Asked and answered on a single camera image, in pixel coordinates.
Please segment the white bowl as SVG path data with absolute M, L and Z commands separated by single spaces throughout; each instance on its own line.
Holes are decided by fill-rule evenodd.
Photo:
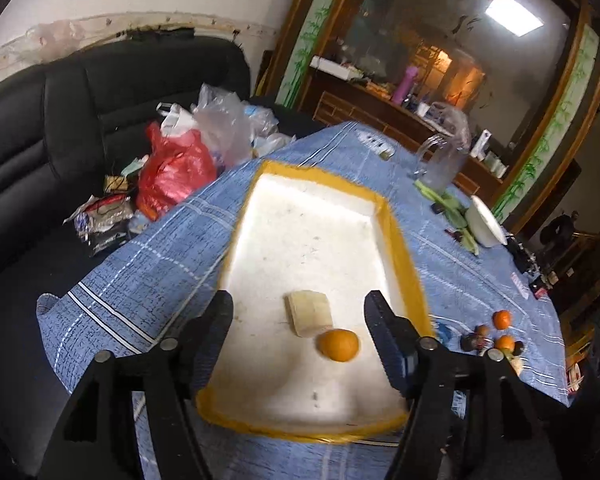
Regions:
M 470 204 L 465 212 L 468 229 L 475 240 L 485 248 L 506 245 L 503 228 L 489 207 L 477 195 L 470 196 Z

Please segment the white foam tray yellow rim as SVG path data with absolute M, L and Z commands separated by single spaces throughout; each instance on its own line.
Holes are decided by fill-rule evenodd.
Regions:
M 384 196 L 318 168 L 267 160 L 257 170 L 219 277 L 234 315 L 199 416 L 243 434 L 344 443 L 400 428 L 404 400 L 386 376 L 364 318 L 372 290 L 422 336 L 428 306 L 396 207 Z M 286 295 L 327 296 L 332 324 L 358 335 L 338 363 L 294 333 Z

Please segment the pale foam block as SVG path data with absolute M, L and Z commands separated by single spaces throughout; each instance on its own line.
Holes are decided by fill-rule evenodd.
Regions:
M 285 299 L 298 337 L 313 338 L 334 326 L 328 298 L 322 292 L 295 290 Z

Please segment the glass pitcher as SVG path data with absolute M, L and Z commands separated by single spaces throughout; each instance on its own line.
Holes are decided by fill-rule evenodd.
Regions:
M 434 134 L 417 150 L 413 174 L 427 188 L 443 193 L 468 157 L 471 142 L 468 119 L 449 103 L 433 102 L 424 121 L 434 127 Z

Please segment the red plastic bag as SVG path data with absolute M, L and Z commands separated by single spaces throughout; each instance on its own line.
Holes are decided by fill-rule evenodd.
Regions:
M 136 206 L 150 221 L 156 221 L 218 174 L 199 130 L 164 136 L 158 122 L 151 122 L 146 134 L 151 154 L 140 170 Z

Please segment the clear plastic bag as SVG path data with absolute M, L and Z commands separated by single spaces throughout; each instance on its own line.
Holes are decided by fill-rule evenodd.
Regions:
M 235 92 L 203 84 L 193 116 L 215 163 L 224 168 L 242 164 L 252 156 L 251 126 L 244 104 Z

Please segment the orange tangerine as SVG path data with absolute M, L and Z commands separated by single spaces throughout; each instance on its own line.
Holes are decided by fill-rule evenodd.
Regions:
M 493 313 L 492 323 L 497 330 L 507 330 L 512 325 L 513 315 L 509 310 L 499 310 Z
M 317 350 L 335 362 L 349 362 L 358 355 L 360 340 L 350 330 L 328 330 L 317 337 Z
M 516 340 L 509 334 L 502 335 L 494 342 L 494 347 L 501 351 L 514 352 Z

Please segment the brown kiwi fruit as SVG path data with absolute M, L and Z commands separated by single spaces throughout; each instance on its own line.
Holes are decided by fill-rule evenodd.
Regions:
M 486 338 L 489 336 L 490 328 L 486 325 L 478 325 L 476 327 L 476 334 L 480 337 Z

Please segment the snack packets pile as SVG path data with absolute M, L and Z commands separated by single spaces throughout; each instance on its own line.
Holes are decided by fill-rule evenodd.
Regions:
M 145 222 L 137 211 L 137 175 L 106 176 L 101 196 L 92 195 L 62 224 L 71 224 L 92 257 L 128 242 Z

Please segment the green leafy vegetable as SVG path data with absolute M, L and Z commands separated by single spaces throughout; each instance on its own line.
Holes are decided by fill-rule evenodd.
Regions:
M 449 229 L 445 232 L 452 236 L 460 246 L 464 247 L 471 255 L 478 257 L 479 247 L 475 237 L 471 234 L 468 228 L 468 221 L 465 218 L 465 214 L 468 208 L 465 207 L 460 201 L 453 195 L 443 192 L 438 193 L 432 188 L 428 188 L 419 180 L 416 180 L 415 188 L 419 190 L 422 196 L 426 197 L 431 202 L 431 210 L 435 214 L 443 214 L 447 222 L 449 222 Z

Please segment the black leather sofa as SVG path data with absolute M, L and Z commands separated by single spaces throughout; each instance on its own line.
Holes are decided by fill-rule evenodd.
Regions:
M 124 40 L 0 83 L 0 479 L 36 473 L 67 399 L 35 304 L 95 265 L 68 215 L 149 150 L 159 103 L 194 102 L 203 84 L 250 96 L 237 44 L 189 32 Z

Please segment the wooden cabinet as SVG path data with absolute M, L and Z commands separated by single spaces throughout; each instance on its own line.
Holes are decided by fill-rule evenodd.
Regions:
M 309 69 L 298 110 L 328 126 L 349 120 L 360 122 L 396 140 L 412 153 L 434 134 L 434 129 L 414 113 L 375 96 L 358 84 L 314 68 Z M 466 159 L 454 183 L 464 192 L 477 194 L 489 206 L 495 204 L 503 184 L 483 162 L 471 157 Z

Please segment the purple thermos bottle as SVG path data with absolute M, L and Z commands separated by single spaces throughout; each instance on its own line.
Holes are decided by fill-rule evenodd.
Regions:
M 400 81 L 400 84 L 394 90 L 393 95 L 391 97 L 391 102 L 393 104 L 401 106 L 404 100 L 412 91 L 416 79 L 418 77 L 418 67 L 415 65 L 407 66 L 404 76 Z

